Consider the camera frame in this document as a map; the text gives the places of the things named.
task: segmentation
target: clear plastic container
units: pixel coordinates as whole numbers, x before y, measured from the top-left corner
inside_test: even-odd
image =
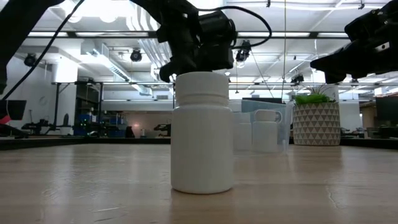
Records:
[[[229,105],[234,112],[235,150],[286,152],[289,147],[293,103],[231,100]],[[249,136],[251,136],[251,144],[248,141]]]

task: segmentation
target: black cable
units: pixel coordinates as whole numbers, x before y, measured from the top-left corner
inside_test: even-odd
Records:
[[[246,13],[258,18],[259,20],[261,20],[261,22],[264,25],[266,25],[266,27],[268,29],[268,33],[269,33],[268,37],[266,37],[264,40],[262,40],[262,41],[260,41],[258,43],[250,45],[250,47],[257,47],[257,46],[267,42],[272,37],[272,29],[269,26],[268,22],[263,17],[261,17],[259,14],[255,13],[255,12],[252,12],[249,9],[245,9],[245,8],[242,8],[242,7],[239,7],[239,6],[222,6],[222,7],[217,7],[217,8],[214,8],[214,9],[198,9],[198,10],[202,11],[202,12],[212,12],[212,11],[221,11],[221,10],[224,10],[224,9],[237,9],[237,10],[246,12]],[[241,47],[242,46],[237,46],[237,47],[233,47],[232,49],[240,49]]]
[[[26,78],[35,70],[35,68],[39,65],[40,61],[44,58],[44,55],[49,51],[51,45],[54,43],[55,39],[57,38],[58,34],[61,32],[64,25],[69,21],[72,15],[77,11],[77,9],[83,4],[85,0],[80,0],[76,6],[73,8],[72,12],[62,21],[61,25],[58,27],[57,31],[55,31],[54,36],[51,38],[49,44],[44,48],[44,51],[40,55],[40,57],[36,60],[34,65],[30,68],[30,70],[8,91],[8,93],[2,98],[2,100],[6,100],[9,96],[22,84]]]

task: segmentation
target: desk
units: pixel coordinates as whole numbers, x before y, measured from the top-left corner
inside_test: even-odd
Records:
[[[398,223],[398,152],[235,153],[233,190],[170,187],[170,146],[0,151],[0,223]]]

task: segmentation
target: potted plant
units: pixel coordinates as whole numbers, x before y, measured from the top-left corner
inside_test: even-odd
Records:
[[[324,94],[327,87],[308,87],[310,94],[296,96],[293,115],[294,144],[338,146],[340,111],[338,103]]]

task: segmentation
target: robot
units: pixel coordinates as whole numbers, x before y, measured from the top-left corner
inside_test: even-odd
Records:
[[[0,12],[0,26],[11,35],[2,35],[0,43],[0,94],[6,87],[6,65],[34,28],[37,21],[51,6],[64,0],[10,0]],[[257,14],[237,6],[225,6],[199,16],[199,9],[186,0],[130,0],[143,7],[159,24],[157,39],[168,42],[172,51],[170,62],[160,69],[160,78],[169,82],[169,76],[196,71],[213,71],[233,68],[233,49],[238,36],[234,22],[228,19],[222,9],[239,9],[259,18],[268,28],[269,37],[255,45],[267,41],[272,31],[269,24]],[[3,100],[20,85],[28,72]]]

